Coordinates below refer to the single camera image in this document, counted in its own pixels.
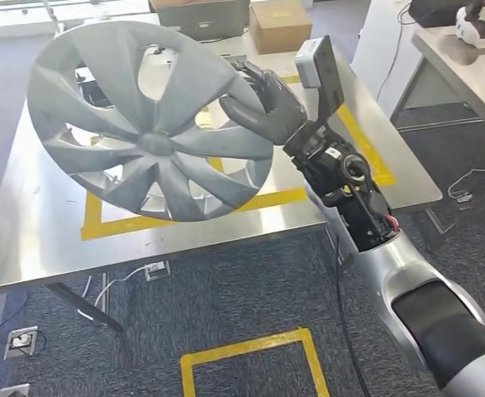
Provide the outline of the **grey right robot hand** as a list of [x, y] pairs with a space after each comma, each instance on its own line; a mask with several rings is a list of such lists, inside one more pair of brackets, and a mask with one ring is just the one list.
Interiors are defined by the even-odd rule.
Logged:
[[230, 120], [275, 146], [285, 145], [308, 122], [302, 103], [272, 70], [261, 69], [247, 60], [235, 62], [233, 67], [246, 75], [264, 112], [251, 110], [232, 95], [222, 96], [219, 102]]

